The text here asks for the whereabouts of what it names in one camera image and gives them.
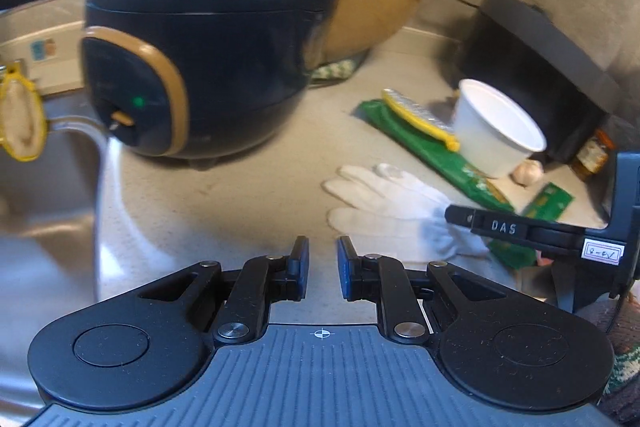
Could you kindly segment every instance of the handwritten label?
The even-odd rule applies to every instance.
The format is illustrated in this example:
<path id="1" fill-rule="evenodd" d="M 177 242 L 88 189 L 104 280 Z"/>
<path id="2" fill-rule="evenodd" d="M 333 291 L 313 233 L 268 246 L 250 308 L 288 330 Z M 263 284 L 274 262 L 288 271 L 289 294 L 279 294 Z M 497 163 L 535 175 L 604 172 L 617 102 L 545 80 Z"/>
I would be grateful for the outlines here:
<path id="1" fill-rule="evenodd" d="M 582 258 L 598 261 L 598 263 L 620 264 L 622 254 L 625 253 L 623 245 L 607 243 L 596 239 L 585 239 L 582 245 Z"/>

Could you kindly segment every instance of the plastic bowl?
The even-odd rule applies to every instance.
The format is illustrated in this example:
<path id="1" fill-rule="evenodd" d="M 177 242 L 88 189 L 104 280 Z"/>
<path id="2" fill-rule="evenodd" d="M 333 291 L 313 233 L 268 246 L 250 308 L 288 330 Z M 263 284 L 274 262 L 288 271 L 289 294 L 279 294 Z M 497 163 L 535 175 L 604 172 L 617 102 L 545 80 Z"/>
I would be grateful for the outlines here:
<path id="1" fill-rule="evenodd" d="M 460 81 L 452 127 L 460 154 L 490 178 L 506 176 L 532 153 L 546 149 L 540 127 L 523 108 L 471 78 Z"/>

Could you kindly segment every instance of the stainless steel sink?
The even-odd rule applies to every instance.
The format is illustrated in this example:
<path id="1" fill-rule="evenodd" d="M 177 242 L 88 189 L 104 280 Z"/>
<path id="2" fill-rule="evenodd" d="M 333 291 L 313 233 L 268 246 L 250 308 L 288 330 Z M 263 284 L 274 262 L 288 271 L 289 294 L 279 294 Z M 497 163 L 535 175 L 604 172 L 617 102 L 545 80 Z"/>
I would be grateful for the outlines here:
<path id="1" fill-rule="evenodd" d="M 46 147 L 20 163 L 0 150 L 0 416 L 42 407 L 27 368 L 46 324 L 94 303 L 95 213 L 106 136 L 81 92 L 47 100 Z"/>

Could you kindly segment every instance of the metal screw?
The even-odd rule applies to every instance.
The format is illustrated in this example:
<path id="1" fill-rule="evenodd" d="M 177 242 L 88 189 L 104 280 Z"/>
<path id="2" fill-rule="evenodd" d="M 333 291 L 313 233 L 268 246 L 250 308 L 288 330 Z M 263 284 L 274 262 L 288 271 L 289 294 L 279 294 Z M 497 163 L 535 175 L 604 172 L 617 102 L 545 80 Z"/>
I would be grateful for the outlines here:
<path id="1" fill-rule="evenodd" d="M 424 335 L 426 330 L 422 324 L 418 324 L 417 322 L 401 322 L 396 325 L 394 331 L 396 332 L 396 335 L 399 335 L 400 337 L 416 339 L 417 337 Z"/>
<path id="2" fill-rule="evenodd" d="M 228 322 L 218 328 L 218 334 L 226 339 L 240 339 L 248 332 L 249 328 L 240 322 Z"/>

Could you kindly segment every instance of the garlic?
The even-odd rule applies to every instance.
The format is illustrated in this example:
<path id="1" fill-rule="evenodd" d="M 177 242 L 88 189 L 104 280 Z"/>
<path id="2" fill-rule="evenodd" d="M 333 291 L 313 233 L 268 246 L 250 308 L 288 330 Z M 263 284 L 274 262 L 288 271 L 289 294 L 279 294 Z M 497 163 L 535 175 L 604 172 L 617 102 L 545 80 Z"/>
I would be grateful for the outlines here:
<path id="1" fill-rule="evenodd" d="M 542 168 L 542 163 L 537 160 L 524 160 L 513 170 L 511 178 L 518 185 L 529 187 L 529 185 L 540 181 L 544 175 L 545 169 Z"/>

